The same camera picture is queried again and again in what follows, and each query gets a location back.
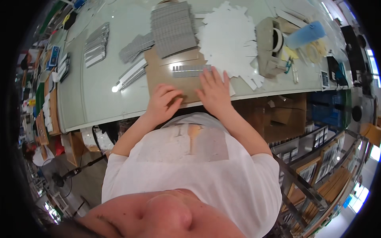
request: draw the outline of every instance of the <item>white t-shirt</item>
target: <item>white t-shirt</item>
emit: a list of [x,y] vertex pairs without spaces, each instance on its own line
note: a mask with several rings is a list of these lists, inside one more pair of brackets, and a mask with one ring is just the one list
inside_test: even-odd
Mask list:
[[146,134],[130,156],[111,154],[102,203],[125,194],[184,188],[225,213],[247,237],[273,227],[282,195],[279,165],[250,156],[215,118],[193,113]]
[[52,159],[54,159],[54,154],[53,152],[49,149],[49,147],[47,147],[46,145],[43,145],[45,147],[45,150],[46,150],[46,155],[48,156],[46,158],[46,160],[44,160],[44,158],[42,157],[42,154],[41,154],[41,148],[40,147],[37,147],[36,150],[34,151],[34,155],[33,155],[33,163],[38,166],[38,167],[41,167],[43,165],[46,165],[46,164],[49,164],[50,161]]

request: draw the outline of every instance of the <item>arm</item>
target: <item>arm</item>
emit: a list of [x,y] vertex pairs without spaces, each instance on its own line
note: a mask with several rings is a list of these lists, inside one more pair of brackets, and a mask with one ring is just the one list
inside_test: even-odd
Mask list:
[[217,117],[227,131],[239,141],[250,155],[266,153],[272,156],[266,141],[259,133],[233,108],[229,96],[229,77],[224,71],[224,82],[215,67],[211,74],[208,70],[200,74],[203,91],[196,93],[204,107]]
[[130,156],[132,148],[147,133],[151,132],[157,125],[169,120],[180,108],[182,98],[177,99],[170,106],[168,104],[181,94],[182,91],[176,90],[171,85],[157,85],[149,100],[147,111],[122,135],[111,153]]

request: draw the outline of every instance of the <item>yellow paper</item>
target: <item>yellow paper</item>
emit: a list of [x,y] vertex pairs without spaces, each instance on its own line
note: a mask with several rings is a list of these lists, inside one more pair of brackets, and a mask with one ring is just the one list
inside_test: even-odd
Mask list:
[[283,51],[282,51],[282,60],[287,61],[289,58],[292,59],[299,59],[298,54],[296,53],[295,50],[291,50],[287,46],[283,46]]

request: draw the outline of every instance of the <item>stack of gray foam pads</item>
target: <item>stack of gray foam pads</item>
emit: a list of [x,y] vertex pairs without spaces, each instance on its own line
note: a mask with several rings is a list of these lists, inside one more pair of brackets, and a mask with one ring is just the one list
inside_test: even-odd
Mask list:
[[187,2],[153,10],[151,12],[151,31],[157,55],[164,58],[197,46],[192,23],[193,18]]
[[119,57],[123,63],[132,62],[143,51],[149,50],[154,45],[152,33],[145,36],[138,35],[135,39],[119,52]]
[[96,29],[85,42],[86,68],[106,58],[106,46],[109,40],[109,23],[106,22]]

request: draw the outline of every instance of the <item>workbench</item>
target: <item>workbench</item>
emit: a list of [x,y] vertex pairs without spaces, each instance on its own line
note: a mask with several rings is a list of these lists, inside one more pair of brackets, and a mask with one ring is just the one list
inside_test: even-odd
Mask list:
[[[193,13],[207,13],[214,7],[219,7],[225,0],[188,0],[192,5]],[[111,4],[108,2],[88,1],[77,15],[76,22],[58,40],[61,47],[59,58],[70,52],[70,74],[58,83],[58,116],[62,133],[76,129],[122,120],[142,115],[148,105],[149,92],[147,78],[144,75],[128,88],[113,93],[119,77],[131,67],[131,63],[124,64],[119,58],[119,51],[128,45],[138,34],[150,32],[150,11],[157,1],[120,1]],[[274,17],[265,0],[231,0],[231,5],[240,5],[248,8],[247,15],[258,24],[266,17]],[[87,37],[105,22],[110,22],[110,35],[107,45],[106,58],[89,68],[83,61],[84,43]],[[202,19],[195,20],[195,29],[202,26]],[[251,88],[241,79],[232,78],[231,84],[235,95],[231,100],[240,100],[255,97],[273,96],[289,93],[303,93],[321,91],[319,73],[328,71],[326,59],[315,66],[307,65],[300,59],[294,60],[298,70],[299,83],[294,83],[292,73],[279,74],[274,79],[265,79],[261,88]],[[349,64],[345,64],[349,87],[352,80]],[[195,102],[182,107],[202,105]]]

